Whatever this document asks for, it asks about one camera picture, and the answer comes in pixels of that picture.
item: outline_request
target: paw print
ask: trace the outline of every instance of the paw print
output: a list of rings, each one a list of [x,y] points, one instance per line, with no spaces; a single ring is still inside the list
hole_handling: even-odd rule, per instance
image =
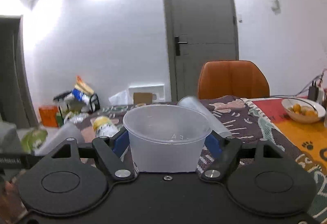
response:
[[[304,142],[303,144],[302,144],[302,146],[303,147],[306,147],[306,149],[308,149],[308,150],[312,150],[313,149],[313,142]]]

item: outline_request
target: white bowl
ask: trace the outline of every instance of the white bowl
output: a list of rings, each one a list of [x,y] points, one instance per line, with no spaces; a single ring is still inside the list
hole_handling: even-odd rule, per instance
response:
[[[290,107],[293,107],[295,104],[299,104],[301,107],[306,106],[310,107],[312,105],[318,112],[318,116],[304,116],[302,114],[296,114],[293,111],[289,111],[288,109]],[[321,118],[325,117],[326,115],[326,110],[321,106],[319,103],[314,102],[312,100],[308,99],[292,99],[292,98],[286,98],[282,100],[282,105],[287,112],[287,114],[296,122],[299,123],[316,123],[318,122]]]

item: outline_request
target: plastic cup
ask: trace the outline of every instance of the plastic cup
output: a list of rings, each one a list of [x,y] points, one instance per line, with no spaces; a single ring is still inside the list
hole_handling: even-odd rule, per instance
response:
[[[225,138],[232,135],[232,132],[229,131],[205,106],[203,106],[196,97],[184,97],[177,103],[177,106],[194,109],[203,113],[207,117],[211,128],[221,137]]]
[[[127,112],[133,162],[142,172],[192,172],[212,132],[200,112],[173,105],[148,105]]]

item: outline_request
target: door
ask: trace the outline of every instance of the door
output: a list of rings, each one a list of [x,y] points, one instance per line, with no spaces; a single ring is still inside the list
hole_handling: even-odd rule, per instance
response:
[[[165,12],[172,99],[197,96],[203,64],[238,59],[234,1],[165,0]]]
[[[29,128],[17,78],[15,50],[19,19],[0,20],[0,115],[3,121]]]

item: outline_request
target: orange chair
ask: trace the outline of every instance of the orange chair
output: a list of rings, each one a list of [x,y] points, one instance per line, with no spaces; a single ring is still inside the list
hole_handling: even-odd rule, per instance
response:
[[[269,97],[269,84],[252,62],[207,62],[202,67],[197,94],[199,99],[216,99],[226,95],[264,98]]]

